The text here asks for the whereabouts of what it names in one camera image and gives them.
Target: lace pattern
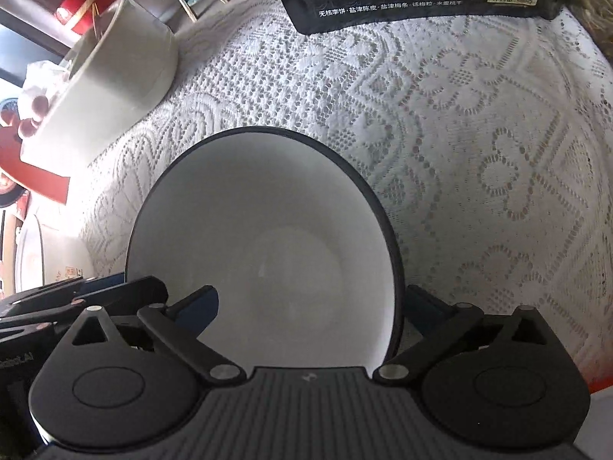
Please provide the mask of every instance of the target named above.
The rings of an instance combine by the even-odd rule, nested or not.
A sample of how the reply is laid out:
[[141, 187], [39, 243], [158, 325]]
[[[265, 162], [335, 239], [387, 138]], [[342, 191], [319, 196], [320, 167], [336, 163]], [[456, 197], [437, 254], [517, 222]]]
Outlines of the lace pattern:
[[408, 283], [491, 313], [538, 306], [587, 378], [613, 372], [613, 73], [568, 11], [302, 36], [261, 0], [178, 38], [167, 98], [73, 178], [72, 225], [99, 273], [123, 269], [140, 205], [184, 150], [276, 125], [364, 176]]

